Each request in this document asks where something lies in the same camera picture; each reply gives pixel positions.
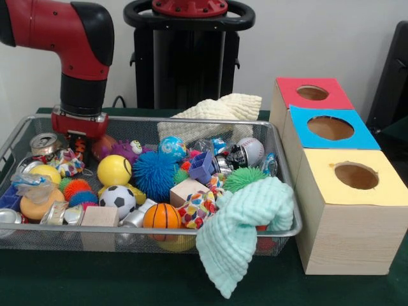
wire mesh basket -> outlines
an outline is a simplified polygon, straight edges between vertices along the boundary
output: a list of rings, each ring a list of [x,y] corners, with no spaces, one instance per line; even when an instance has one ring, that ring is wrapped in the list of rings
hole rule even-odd
[[[52,132],[50,115],[24,118],[0,149],[0,196],[10,186],[10,178],[23,158],[31,155],[30,139],[40,133]],[[222,138],[236,142],[240,138],[257,138],[265,152],[274,152],[279,164],[278,177],[292,185],[279,135],[269,122],[234,120],[161,119],[138,117],[110,117],[107,134],[118,140],[138,140],[142,145],[156,149],[160,139],[171,131],[188,131],[183,138],[187,147],[193,147],[199,138]],[[87,180],[96,193],[102,188],[96,176],[98,163],[91,159],[87,168],[93,173],[75,178]],[[259,231],[257,255],[276,256],[288,238],[302,228],[295,199],[292,228],[288,231]],[[166,241],[156,241],[155,234],[165,234]],[[109,251],[109,252],[184,252],[197,253],[196,230],[111,228],[98,226],[51,226],[40,224],[0,223],[0,249]]]

stacked wooden boxes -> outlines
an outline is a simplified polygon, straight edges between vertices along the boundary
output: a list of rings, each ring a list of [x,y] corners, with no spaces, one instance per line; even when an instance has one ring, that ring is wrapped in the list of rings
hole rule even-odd
[[[279,130],[303,216],[306,274],[387,274],[408,226],[408,189],[336,79],[278,78]]]

circular hole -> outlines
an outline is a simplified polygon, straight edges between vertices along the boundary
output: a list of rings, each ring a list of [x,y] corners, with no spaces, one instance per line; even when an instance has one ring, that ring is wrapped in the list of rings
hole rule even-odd
[[[356,189],[371,189],[378,185],[377,173],[363,164],[341,163],[334,169],[336,177],[346,185]]]
[[[302,98],[312,100],[312,101],[321,101],[326,99],[329,96],[329,93],[323,88],[313,85],[304,85],[297,88],[296,92]]]
[[[354,129],[347,121],[335,117],[319,116],[311,118],[307,123],[307,127],[313,133],[329,140],[347,139],[354,135]]]

green table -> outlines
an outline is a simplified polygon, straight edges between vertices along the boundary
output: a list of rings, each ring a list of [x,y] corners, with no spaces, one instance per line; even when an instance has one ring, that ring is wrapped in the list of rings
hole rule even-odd
[[[254,257],[229,300],[209,281],[198,255],[0,250],[0,263],[1,306],[408,305],[408,237],[387,276],[306,276],[291,238],[278,257]]]

green spiky ball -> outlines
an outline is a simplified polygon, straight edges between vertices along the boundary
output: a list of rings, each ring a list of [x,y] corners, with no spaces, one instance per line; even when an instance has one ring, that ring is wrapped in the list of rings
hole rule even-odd
[[[61,183],[59,183],[59,190],[60,192],[64,193],[64,190],[66,188],[66,186],[72,181],[72,179],[70,179],[69,177],[64,177],[61,180]]]
[[[183,169],[179,169],[176,174],[174,174],[174,183],[179,184],[183,180],[187,180],[189,178],[189,174],[187,171]]]
[[[224,189],[235,193],[250,183],[261,180],[266,176],[259,168],[239,168],[227,177]]]

